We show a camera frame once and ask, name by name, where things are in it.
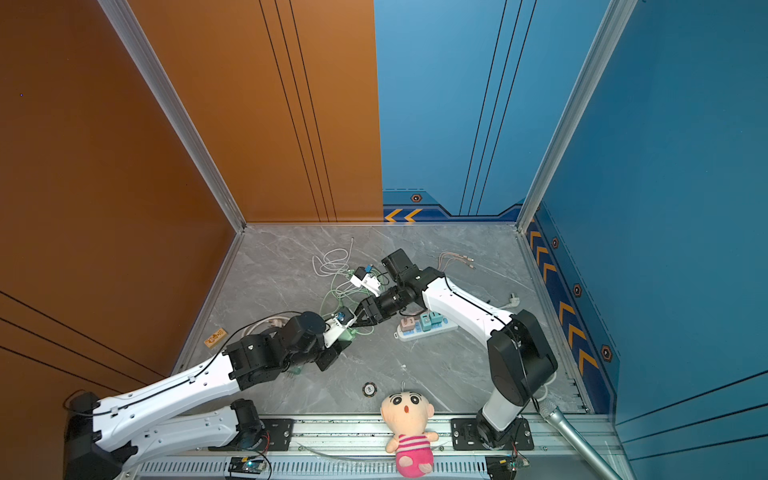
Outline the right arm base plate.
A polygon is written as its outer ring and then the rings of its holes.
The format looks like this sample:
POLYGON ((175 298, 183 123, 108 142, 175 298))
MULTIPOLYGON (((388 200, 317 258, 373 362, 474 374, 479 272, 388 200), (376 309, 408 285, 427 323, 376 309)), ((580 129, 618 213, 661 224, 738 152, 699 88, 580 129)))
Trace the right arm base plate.
POLYGON ((535 448, 528 421, 518 416, 504 430, 496 430, 482 416, 450 421, 453 448, 457 451, 532 451, 535 448))

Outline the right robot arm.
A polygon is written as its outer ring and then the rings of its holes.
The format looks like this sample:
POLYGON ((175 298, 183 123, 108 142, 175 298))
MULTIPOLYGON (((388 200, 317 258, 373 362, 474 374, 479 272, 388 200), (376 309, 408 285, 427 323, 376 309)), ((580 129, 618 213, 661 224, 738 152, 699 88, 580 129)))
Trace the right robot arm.
POLYGON ((537 318, 494 307, 455 285, 444 272, 419 268, 398 249, 382 260, 390 288, 355 309, 361 326, 375 326, 412 304, 436 312, 487 350, 494 390, 476 417, 477 438, 490 449, 509 449, 521 432, 514 425, 524 408, 557 372, 558 362, 537 318))

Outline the pink charger adapter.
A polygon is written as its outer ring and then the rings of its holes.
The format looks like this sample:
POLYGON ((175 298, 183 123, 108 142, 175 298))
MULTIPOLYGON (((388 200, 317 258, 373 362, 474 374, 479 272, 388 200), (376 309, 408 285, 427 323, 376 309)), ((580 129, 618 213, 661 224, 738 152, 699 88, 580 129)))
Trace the pink charger adapter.
POLYGON ((405 317, 400 321, 400 331, 403 335, 411 335, 416 331, 420 322, 415 317, 405 317))

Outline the white blue power strip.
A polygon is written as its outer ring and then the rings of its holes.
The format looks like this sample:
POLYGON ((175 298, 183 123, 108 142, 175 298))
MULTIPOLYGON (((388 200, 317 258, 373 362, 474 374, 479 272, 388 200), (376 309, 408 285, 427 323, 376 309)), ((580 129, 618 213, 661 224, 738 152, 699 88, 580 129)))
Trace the white blue power strip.
POLYGON ((452 332, 458 326, 436 313, 424 313, 420 316, 407 316, 400 320, 394 337, 400 341, 408 342, 423 339, 443 333, 452 332))

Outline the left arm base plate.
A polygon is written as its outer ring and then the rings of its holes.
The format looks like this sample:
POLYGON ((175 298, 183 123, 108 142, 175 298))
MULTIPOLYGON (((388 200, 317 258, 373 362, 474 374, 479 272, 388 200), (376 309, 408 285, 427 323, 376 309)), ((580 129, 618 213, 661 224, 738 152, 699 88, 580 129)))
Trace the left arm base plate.
POLYGON ((292 418, 262 419, 263 429, 256 450, 262 453, 287 452, 293 436, 295 421, 292 418))

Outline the light green charger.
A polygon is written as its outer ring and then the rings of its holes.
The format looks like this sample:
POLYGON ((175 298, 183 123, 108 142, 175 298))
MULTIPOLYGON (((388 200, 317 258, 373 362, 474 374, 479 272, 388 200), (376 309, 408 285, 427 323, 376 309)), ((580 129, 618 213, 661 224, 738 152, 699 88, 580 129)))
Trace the light green charger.
POLYGON ((375 328, 373 326, 365 326, 360 325, 359 323, 354 323, 351 327, 348 328, 348 331, 354 336, 370 336, 374 333, 375 328))

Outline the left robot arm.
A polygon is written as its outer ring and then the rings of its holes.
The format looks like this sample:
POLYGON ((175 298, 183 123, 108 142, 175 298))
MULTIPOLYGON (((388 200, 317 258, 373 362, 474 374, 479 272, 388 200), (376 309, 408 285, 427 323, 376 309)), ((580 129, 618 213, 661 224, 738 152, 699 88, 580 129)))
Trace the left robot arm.
POLYGON ((199 415, 188 412, 306 363, 327 370, 350 345, 343 335, 356 320, 348 308, 329 318, 302 312, 147 387, 105 398, 91 392, 73 397, 67 406, 64 477, 115 479, 156 456, 207 447, 262 446, 268 434, 250 400, 236 399, 226 408, 199 415))

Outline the teal charger with black cable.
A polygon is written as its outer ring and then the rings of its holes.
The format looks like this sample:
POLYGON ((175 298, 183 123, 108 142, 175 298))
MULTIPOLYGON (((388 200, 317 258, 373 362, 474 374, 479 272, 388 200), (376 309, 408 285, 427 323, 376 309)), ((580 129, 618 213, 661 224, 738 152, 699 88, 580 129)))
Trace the teal charger with black cable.
POLYGON ((430 312, 428 314, 429 323, 431 326, 440 325, 443 323, 443 316, 436 312, 430 312))

